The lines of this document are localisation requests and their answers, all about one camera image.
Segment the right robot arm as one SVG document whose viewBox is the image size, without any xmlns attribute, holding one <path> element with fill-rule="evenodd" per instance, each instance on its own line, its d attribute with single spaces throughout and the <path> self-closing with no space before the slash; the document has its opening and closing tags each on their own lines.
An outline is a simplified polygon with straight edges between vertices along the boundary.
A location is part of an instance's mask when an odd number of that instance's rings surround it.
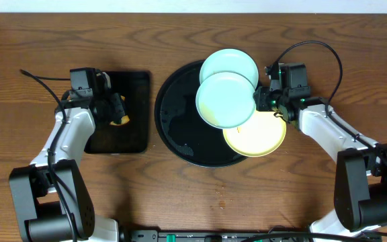
<svg viewBox="0 0 387 242">
<path fill-rule="evenodd" d="M 387 144 L 364 136 L 341 119 L 321 97 L 307 87 L 254 94 L 257 110 L 273 111 L 312 138 L 335 161 L 334 209 L 313 222 L 311 241 L 373 241 L 384 237 L 387 225 Z"/>
</svg>

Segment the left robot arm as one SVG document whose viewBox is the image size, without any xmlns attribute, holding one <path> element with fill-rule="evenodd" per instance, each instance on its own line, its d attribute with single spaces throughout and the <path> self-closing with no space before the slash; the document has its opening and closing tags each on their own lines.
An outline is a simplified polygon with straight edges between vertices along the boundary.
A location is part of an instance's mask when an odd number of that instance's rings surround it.
<svg viewBox="0 0 387 242">
<path fill-rule="evenodd" d="M 119 241 L 118 222 L 96 215 L 79 171 L 96 126 L 120 122 L 124 100 L 118 93 L 59 99 L 55 125 L 28 166 L 9 175 L 22 241 Z"/>
</svg>

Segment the light blue plate front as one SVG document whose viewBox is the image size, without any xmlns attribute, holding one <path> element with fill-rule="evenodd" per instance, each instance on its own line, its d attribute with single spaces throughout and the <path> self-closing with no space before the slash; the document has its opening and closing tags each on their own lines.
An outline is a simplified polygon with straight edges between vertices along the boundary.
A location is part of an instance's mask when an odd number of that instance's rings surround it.
<svg viewBox="0 0 387 242">
<path fill-rule="evenodd" d="M 200 117 L 210 126 L 235 128 L 253 115 L 253 94 L 253 86 L 242 75 L 217 73 L 200 84 L 196 93 L 196 108 Z"/>
</svg>

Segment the green yellow sponge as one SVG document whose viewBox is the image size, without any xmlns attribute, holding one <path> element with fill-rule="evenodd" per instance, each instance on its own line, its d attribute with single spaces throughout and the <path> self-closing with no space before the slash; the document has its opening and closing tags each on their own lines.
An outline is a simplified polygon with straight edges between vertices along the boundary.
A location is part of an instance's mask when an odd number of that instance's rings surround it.
<svg viewBox="0 0 387 242">
<path fill-rule="evenodd" d="M 112 105 L 113 114 L 110 124 L 112 126 L 123 126 L 129 123 L 130 119 L 127 115 L 125 97 L 122 95 L 113 96 Z"/>
</svg>

